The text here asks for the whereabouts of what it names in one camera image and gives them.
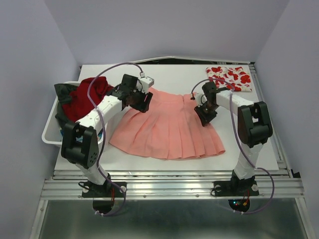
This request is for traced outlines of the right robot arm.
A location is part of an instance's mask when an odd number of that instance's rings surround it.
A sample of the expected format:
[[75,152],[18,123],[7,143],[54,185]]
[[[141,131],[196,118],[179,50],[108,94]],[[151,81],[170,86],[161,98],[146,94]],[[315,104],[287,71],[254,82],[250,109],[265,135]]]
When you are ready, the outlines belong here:
[[213,182],[212,196],[231,197],[259,195],[255,170],[259,153],[273,135],[267,104],[252,102],[234,94],[235,87],[226,83],[218,88],[214,81],[202,81],[202,93],[191,92],[196,101],[194,108],[202,126],[207,126],[217,117],[217,109],[230,111],[232,127],[240,153],[230,180]]

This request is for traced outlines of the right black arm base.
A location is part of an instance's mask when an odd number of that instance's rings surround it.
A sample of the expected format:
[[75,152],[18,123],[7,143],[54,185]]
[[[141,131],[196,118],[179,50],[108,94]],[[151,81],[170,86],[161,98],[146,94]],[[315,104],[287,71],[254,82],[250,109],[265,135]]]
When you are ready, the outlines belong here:
[[231,181],[214,181],[210,194],[215,197],[259,196],[258,188],[253,190],[257,183],[232,183]]

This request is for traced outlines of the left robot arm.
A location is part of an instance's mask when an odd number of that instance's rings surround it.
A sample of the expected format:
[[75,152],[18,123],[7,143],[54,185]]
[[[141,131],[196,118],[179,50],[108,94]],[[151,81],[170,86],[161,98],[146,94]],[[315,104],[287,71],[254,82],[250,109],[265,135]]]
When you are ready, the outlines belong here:
[[122,81],[111,89],[98,105],[76,122],[67,123],[62,138],[61,156],[77,166],[87,177],[81,187],[99,196],[110,193],[114,183],[100,165],[103,146],[98,145],[98,133],[106,140],[107,122],[118,115],[125,107],[145,113],[153,97],[149,89],[154,79],[140,73],[140,77],[124,74]]

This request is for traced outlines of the pink skirt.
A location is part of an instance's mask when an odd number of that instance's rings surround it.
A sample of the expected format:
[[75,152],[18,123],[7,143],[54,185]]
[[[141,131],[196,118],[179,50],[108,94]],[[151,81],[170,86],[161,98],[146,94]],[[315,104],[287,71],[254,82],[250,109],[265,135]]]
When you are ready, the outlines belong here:
[[205,158],[225,152],[215,128],[202,126],[189,94],[175,95],[150,89],[149,110],[128,110],[110,144],[131,155],[163,160]]

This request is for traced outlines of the white plastic bin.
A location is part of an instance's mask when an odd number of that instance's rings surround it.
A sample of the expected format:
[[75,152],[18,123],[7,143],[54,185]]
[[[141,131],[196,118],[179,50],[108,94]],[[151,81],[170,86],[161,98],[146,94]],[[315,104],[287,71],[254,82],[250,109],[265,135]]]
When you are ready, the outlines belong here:
[[[64,84],[79,86],[80,82],[72,81],[72,82],[66,82]],[[46,122],[45,128],[42,133],[42,141],[47,144],[52,144],[57,147],[61,147],[64,130],[59,126],[58,121],[55,118],[55,115],[57,113],[57,103],[58,103],[58,98],[56,96],[50,115],[48,117],[48,120]]]

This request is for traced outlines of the dark red skirt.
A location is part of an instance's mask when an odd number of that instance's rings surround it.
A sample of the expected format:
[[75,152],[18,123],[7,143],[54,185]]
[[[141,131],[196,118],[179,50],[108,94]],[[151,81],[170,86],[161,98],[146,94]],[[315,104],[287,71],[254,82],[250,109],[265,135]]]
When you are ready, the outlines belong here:
[[64,104],[62,108],[69,120],[76,122],[86,116],[94,108],[93,105],[98,105],[112,89],[113,86],[104,76],[97,79],[87,78],[70,93],[72,101]]

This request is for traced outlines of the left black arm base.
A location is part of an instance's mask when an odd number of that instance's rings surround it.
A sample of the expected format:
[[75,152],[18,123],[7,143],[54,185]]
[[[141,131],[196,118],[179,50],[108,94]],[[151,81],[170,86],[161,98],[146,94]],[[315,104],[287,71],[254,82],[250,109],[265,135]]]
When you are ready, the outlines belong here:
[[124,198],[120,189],[107,181],[103,185],[80,181],[78,185],[82,188],[83,198]]

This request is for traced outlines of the dark green garment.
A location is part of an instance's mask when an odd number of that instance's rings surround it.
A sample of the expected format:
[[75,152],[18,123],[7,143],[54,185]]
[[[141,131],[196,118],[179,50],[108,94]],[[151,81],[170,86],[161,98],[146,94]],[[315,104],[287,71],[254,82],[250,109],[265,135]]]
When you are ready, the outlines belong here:
[[63,129],[65,124],[70,122],[70,120],[66,116],[62,106],[72,101],[70,93],[75,91],[77,86],[71,84],[55,84],[54,88],[58,98],[57,113],[55,118],[57,119],[59,126]]

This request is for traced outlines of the aluminium frame rail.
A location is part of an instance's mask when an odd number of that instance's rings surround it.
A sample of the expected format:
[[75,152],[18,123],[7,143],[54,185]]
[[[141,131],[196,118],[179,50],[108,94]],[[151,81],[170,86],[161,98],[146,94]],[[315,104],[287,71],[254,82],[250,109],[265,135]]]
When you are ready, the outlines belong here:
[[[112,171],[114,182],[127,183],[128,200],[206,200],[213,199],[210,190],[214,181],[226,181],[231,171]],[[81,200],[79,181],[86,177],[79,170],[56,170],[44,182],[42,200]],[[273,179],[256,172],[260,195],[258,199],[303,198],[305,190],[300,178],[292,178],[286,170],[273,171]]]

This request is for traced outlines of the red poppy print skirt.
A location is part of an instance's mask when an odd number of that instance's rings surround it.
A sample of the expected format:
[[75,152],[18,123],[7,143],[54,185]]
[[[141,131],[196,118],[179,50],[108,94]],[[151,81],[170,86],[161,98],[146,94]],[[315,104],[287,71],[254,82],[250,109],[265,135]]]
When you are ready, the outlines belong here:
[[232,85],[236,92],[252,92],[250,73],[242,66],[207,67],[205,71],[208,79],[213,81],[217,88],[227,87],[231,89],[229,85]]

